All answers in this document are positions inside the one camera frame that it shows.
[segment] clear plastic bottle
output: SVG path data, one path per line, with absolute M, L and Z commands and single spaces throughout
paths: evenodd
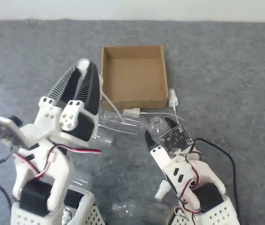
M 133 133 L 140 133 L 145 131 L 148 127 L 147 121 L 144 116 L 139 118 L 127 116 L 121 114 L 124 119 L 124 122 L 121 120 L 119 115 L 116 112 L 105 111 L 103 115 L 103 124 L 107 127 L 124 130 Z
M 116 218 L 125 221 L 125 224 L 154 224 L 167 225 L 169 207 L 156 203 L 129 202 L 115 203 L 112 212 Z
M 108 147 L 111 146 L 114 139 L 102 128 L 98 128 L 97 134 L 89 141 L 91 147 Z
M 149 132 L 155 141 L 158 141 L 159 137 L 166 133 L 168 130 L 169 127 L 167 126 L 164 118 L 158 116 L 151 118 Z
M 91 185 L 93 183 L 93 176 L 86 172 L 82 172 L 79 170 L 74 170 L 72 175 L 72 180 L 70 182 L 71 186 L 76 188 L 81 188 L 84 190 L 90 190 Z

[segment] gray carpet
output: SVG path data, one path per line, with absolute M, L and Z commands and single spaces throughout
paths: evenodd
M 169 87 L 191 137 L 226 149 L 237 164 L 243 224 L 265 224 L 265 24 L 216 22 L 0 22 L 0 115 L 33 122 L 38 100 L 78 59 L 100 67 L 104 45 L 161 44 Z M 113 202 L 155 202 L 163 176 L 142 137 L 123 135 L 102 155 L 75 156 L 77 170 L 93 174 L 92 191 L 105 219 Z M 233 197 L 228 159 L 198 144 L 204 160 Z M 0 143 L 0 157 L 7 149 Z M 0 184 L 11 193 L 12 160 L 0 165 Z M 165 204 L 176 199 L 169 194 Z M 9 211 L 0 193 L 0 224 Z

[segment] circuit board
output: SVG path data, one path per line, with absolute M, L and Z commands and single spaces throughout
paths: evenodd
M 174 158 L 178 152 L 182 152 L 193 144 L 181 124 L 162 135 L 159 140 L 170 158 Z

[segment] white perforated base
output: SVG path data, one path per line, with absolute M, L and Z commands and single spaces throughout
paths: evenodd
M 92 206 L 85 221 L 86 225 L 105 225 L 97 206 Z
M 55 214 L 48 214 L 45 217 L 29 213 L 20 209 L 19 203 L 15 202 L 11 210 L 11 225 L 58 225 L 61 224 L 63 208 L 60 208 Z
M 175 216 L 171 225 L 190 225 L 190 223 L 183 217 Z
M 235 208 L 229 197 L 223 195 L 224 202 L 206 213 L 195 215 L 195 225 L 240 225 Z M 171 225 L 194 225 L 191 218 L 187 221 L 175 216 Z

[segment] open cardboard box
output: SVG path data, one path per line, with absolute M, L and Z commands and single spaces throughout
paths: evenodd
M 161 45 L 103 47 L 103 91 L 118 109 L 165 108 L 168 86 Z M 102 99 L 102 107 L 111 110 Z

